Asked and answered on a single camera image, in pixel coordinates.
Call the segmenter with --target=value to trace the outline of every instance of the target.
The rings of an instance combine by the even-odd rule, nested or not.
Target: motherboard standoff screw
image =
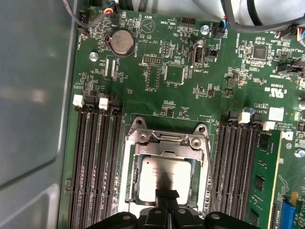
[[[144,142],[147,142],[148,135],[147,135],[147,133],[142,132],[142,133],[139,133],[138,138],[139,138],[140,143],[144,143]]]
[[[96,52],[91,52],[89,54],[89,59],[92,61],[92,62],[96,62],[99,58],[99,55],[96,53]]]
[[[201,146],[201,141],[199,138],[194,138],[192,140],[192,147],[199,148]]]
[[[209,34],[210,32],[210,26],[208,25],[203,25],[201,28],[200,28],[200,32],[203,36],[206,36]]]
[[[300,158],[300,157],[305,157],[305,151],[302,150],[302,149],[297,149],[297,150],[295,151],[295,156],[298,157],[298,158]]]

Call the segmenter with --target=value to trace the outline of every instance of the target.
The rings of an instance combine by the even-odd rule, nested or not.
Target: ram slot
[[[91,149],[91,138],[92,138],[92,129],[93,129],[93,121],[94,114],[87,113],[87,122],[86,122],[86,133],[84,138],[84,145],[82,148],[82,156],[81,156],[81,174],[80,174],[80,190],[78,192],[77,199],[77,207],[80,212],[80,219],[78,219],[78,228],[83,227],[83,221],[85,218],[85,200],[87,197],[87,174],[88,174],[88,165],[89,165],[89,154]]]
[[[219,179],[219,172],[220,172],[220,166],[221,166],[221,157],[222,157],[222,148],[223,148],[223,138],[224,138],[224,132],[225,132],[225,126],[221,126],[218,129],[218,138],[216,142],[216,151],[214,156],[214,166],[213,166],[213,178],[214,178],[214,186],[215,186],[215,197],[217,198],[218,193],[218,179]],[[217,201],[216,199],[212,199],[213,195],[210,195],[210,205],[209,205],[209,212],[211,211],[217,211],[218,209],[212,209],[212,206],[214,206],[213,201]]]
[[[75,179],[75,195],[74,195],[74,207],[73,216],[71,222],[71,228],[77,229],[80,227],[82,219],[82,206],[83,206],[83,196],[84,196],[84,175],[85,175],[85,161],[86,161],[86,151],[88,150],[88,141],[91,133],[92,127],[92,114],[85,113],[84,118],[84,128],[81,133],[80,143],[77,144],[78,163],[77,163],[77,173]]]
[[[225,211],[225,199],[224,197],[226,196],[226,191],[224,190],[224,182],[225,182],[225,174],[226,174],[226,169],[227,169],[227,157],[228,157],[228,151],[229,151],[229,146],[231,144],[231,131],[234,127],[226,126],[225,128],[225,138],[224,138],[224,143],[223,143],[223,148],[222,148],[222,166],[220,168],[220,179],[218,183],[218,197],[217,197],[217,203],[219,204],[219,210],[220,212]]]
[[[118,153],[119,153],[121,123],[122,123],[122,117],[118,114],[117,111],[114,111],[112,128],[109,130],[112,132],[112,142],[111,142],[111,148],[110,148],[109,166],[108,166],[108,170],[107,170],[107,174],[108,174],[107,190],[108,191],[107,191],[107,196],[105,199],[106,209],[104,212],[104,219],[112,215],[114,184],[115,184],[115,178],[117,176],[116,167],[117,167]]]
[[[228,187],[228,202],[227,202],[227,208],[226,208],[226,214],[231,215],[231,212],[233,210],[233,191],[235,190],[236,186],[236,177],[237,177],[237,166],[238,166],[238,157],[239,157],[239,147],[240,147],[240,140],[241,140],[241,133],[242,129],[237,128],[235,130],[235,136],[234,136],[234,144],[233,151],[232,151],[232,162],[231,162],[231,168],[230,168],[230,177],[229,177],[229,187]]]
[[[101,215],[104,211],[104,182],[106,177],[106,159],[107,159],[107,142],[108,142],[108,129],[110,121],[110,111],[107,113],[102,112],[101,117],[101,126],[100,126],[100,137],[99,137],[99,153],[98,153],[98,162],[97,162],[97,183],[95,190],[94,198],[94,208],[93,208],[93,217],[94,223],[97,223],[102,220]]]
[[[248,135],[248,141],[246,142],[246,161],[244,166],[246,167],[245,173],[244,173],[244,185],[242,189],[242,202],[240,206],[240,213],[239,213],[239,219],[244,220],[245,212],[246,212],[246,206],[248,202],[248,192],[249,192],[249,186],[250,186],[250,176],[252,173],[252,167],[254,163],[254,142],[255,142],[255,131],[250,129],[247,130]]]
[[[224,175],[224,196],[223,196],[223,208],[221,210],[221,212],[225,213],[230,209],[230,186],[232,186],[232,171],[233,171],[233,155],[234,155],[234,147],[235,147],[235,134],[236,134],[236,128],[231,127],[231,139],[230,139],[230,144],[228,146],[228,152],[226,155],[226,163],[225,163],[225,168],[226,168],[226,172]]]
[[[232,209],[231,209],[231,216],[237,218],[238,217],[238,208],[237,203],[239,201],[239,186],[241,185],[241,166],[243,161],[243,149],[244,149],[244,142],[245,142],[245,129],[238,128],[240,131],[239,140],[238,140],[238,148],[236,149],[236,161],[235,161],[235,168],[234,168],[234,187],[233,187],[233,194],[232,194]]]
[[[73,174],[71,182],[71,197],[70,197],[70,207],[69,207],[69,218],[68,218],[68,228],[75,228],[76,219],[79,217],[76,212],[77,203],[77,193],[79,191],[78,181],[81,173],[81,153],[82,145],[84,141],[85,126],[86,126],[86,113],[79,112],[78,114],[78,126],[76,133],[76,143],[75,143],[75,156],[73,164]]]
[[[83,214],[82,214],[82,228],[86,228],[91,225],[92,221],[92,211],[90,207],[92,205],[92,186],[94,187],[94,183],[92,183],[92,175],[94,171],[94,160],[95,160],[95,149],[96,149],[96,137],[97,126],[99,122],[99,115],[92,113],[92,124],[91,124],[91,133],[88,139],[88,151],[86,155],[86,163],[85,163],[85,174],[84,174],[84,204],[83,204]]]

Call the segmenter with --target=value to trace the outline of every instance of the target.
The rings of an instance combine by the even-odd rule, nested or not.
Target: cable
[[[140,0],[138,12],[145,12],[148,0]]]
[[[105,17],[105,15],[102,13],[102,14],[100,14],[99,16],[97,16],[91,23],[88,23],[88,24],[83,23],[83,22],[81,22],[81,21],[75,16],[75,14],[73,13],[73,11],[72,11],[70,5],[68,4],[68,1],[67,1],[67,0],[62,0],[62,2],[63,2],[63,4],[65,5],[66,10],[67,10],[68,13],[70,14],[70,16],[73,18],[73,20],[74,20],[77,24],[79,24],[80,26],[82,26],[83,28],[91,28],[91,27],[97,25],[98,23],[100,23],[100,22],[104,19],[104,17]]]
[[[305,36],[305,30],[304,30],[304,31],[302,31],[301,40],[303,40],[303,39],[304,39],[304,36]]]
[[[257,32],[266,32],[266,31],[281,31],[287,29],[291,25],[299,25],[305,23],[305,17],[303,16],[301,18],[297,18],[282,23],[277,23],[274,25],[260,25],[260,26],[240,25],[235,22],[231,0],[221,0],[221,3],[231,28],[237,32],[257,33]]]
[[[195,6],[197,6],[205,16],[207,16],[211,21],[219,21],[219,17],[211,14],[210,12],[208,12],[204,5],[202,3],[200,3],[199,0],[192,0],[192,2],[194,3]]]

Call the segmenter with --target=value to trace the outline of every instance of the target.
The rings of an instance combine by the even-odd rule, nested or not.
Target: colored wires
[[[302,41],[305,38],[305,29],[303,28],[297,28],[297,33],[296,33],[296,39],[297,41]]]
[[[228,21],[227,21],[226,17],[222,17],[220,22],[224,28],[227,28]]]
[[[84,22],[80,21],[79,18],[74,14],[73,10],[71,9],[71,7],[68,3],[68,0],[62,0],[62,2],[65,5],[65,8],[66,8],[67,12],[73,18],[73,20],[78,25],[82,26],[83,28],[91,28],[91,27],[97,25],[98,23],[100,23],[105,18],[105,15],[111,14],[113,12],[113,9],[115,8],[115,3],[112,1],[110,3],[109,7],[106,9],[107,11],[104,11],[104,13],[100,14],[92,22],[87,24],[87,23],[84,23]]]

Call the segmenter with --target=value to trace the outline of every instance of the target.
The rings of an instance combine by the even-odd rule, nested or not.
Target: screw
[[[203,25],[201,28],[200,28],[200,32],[203,36],[206,36],[209,34],[210,32],[210,26],[208,25]]]
[[[295,151],[295,156],[298,157],[298,158],[300,158],[300,157],[305,157],[305,151],[302,150],[302,149],[297,149],[297,150]]]
[[[179,209],[178,212],[179,212],[180,214],[184,214],[186,211],[185,211],[184,209]]]
[[[192,147],[199,148],[201,146],[201,141],[199,138],[194,138],[192,140]]]
[[[211,215],[211,218],[213,218],[213,219],[220,219],[220,216],[217,215],[217,214],[212,214],[212,215]]]
[[[140,143],[147,142],[147,140],[148,140],[148,135],[147,135],[147,133],[145,133],[145,132],[139,133],[138,139],[139,139],[139,142],[140,142]]]
[[[96,62],[99,58],[99,55],[96,53],[96,52],[91,52],[89,54],[89,59],[92,61],[92,62]]]

